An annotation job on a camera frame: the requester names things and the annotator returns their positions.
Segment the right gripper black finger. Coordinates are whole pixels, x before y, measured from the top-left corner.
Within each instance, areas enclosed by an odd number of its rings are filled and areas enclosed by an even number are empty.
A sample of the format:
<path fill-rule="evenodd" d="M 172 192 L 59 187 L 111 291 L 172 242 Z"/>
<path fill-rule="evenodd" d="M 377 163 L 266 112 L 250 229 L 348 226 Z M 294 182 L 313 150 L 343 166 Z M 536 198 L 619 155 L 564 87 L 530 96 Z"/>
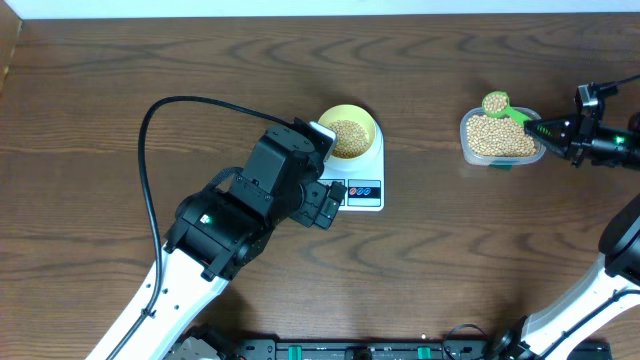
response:
<path fill-rule="evenodd" d="M 569 160 L 572 136 L 568 132 L 526 130 L 525 133 L 559 157 Z"/>
<path fill-rule="evenodd" d="M 524 130 L 527 133 L 539 132 L 542 134 L 554 134 L 558 131 L 564 132 L 570 128 L 574 128 L 579 120 L 579 114 L 569 114 L 555 118 L 529 120 L 524 123 Z"/>

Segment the green plastic measuring scoop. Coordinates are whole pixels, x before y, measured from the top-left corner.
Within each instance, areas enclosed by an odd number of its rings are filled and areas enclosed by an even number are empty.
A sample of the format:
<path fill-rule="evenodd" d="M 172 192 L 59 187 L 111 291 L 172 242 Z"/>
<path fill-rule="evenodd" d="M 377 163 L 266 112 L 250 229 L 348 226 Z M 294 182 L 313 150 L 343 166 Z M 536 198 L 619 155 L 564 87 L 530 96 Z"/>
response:
<path fill-rule="evenodd" d="M 520 126 L 523 126 L 526 121 L 531 120 L 526 114 L 511 107 L 509 96 L 503 91 L 493 91 L 487 94 L 482 100 L 482 108 L 484 113 L 489 117 L 509 117 Z"/>

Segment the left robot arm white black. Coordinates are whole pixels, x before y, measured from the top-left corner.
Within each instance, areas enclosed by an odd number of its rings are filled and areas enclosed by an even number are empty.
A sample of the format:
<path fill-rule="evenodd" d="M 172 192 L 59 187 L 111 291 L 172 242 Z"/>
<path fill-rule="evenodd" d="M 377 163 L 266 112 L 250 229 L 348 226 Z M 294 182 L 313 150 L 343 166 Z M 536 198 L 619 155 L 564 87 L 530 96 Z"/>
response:
<path fill-rule="evenodd" d="M 183 200 L 161 261 L 91 351 L 92 359 L 162 359 L 193 319 L 291 219 L 328 229 L 343 184 L 320 182 L 336 134 L 316 122 L 268 128 L 242 169 L 219 173 Z"/>

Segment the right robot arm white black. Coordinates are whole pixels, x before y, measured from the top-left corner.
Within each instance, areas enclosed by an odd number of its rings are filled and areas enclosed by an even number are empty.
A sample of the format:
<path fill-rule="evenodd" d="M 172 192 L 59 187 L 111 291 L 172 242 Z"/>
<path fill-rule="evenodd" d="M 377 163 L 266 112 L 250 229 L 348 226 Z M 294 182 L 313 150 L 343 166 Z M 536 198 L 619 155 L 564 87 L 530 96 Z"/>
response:
<path fill-rule="evenodd" d="M 576 114 L 528 121 L 525 130 L 577 167 L 639 169 L 639 128 L 608 128 L 601 117 Z M 526 316 L 496 341 L 488 359 L 566 359 L 583 340 L 639 304 L 639 199 L 607 225 L 586 274 L 545 309 Z"/>

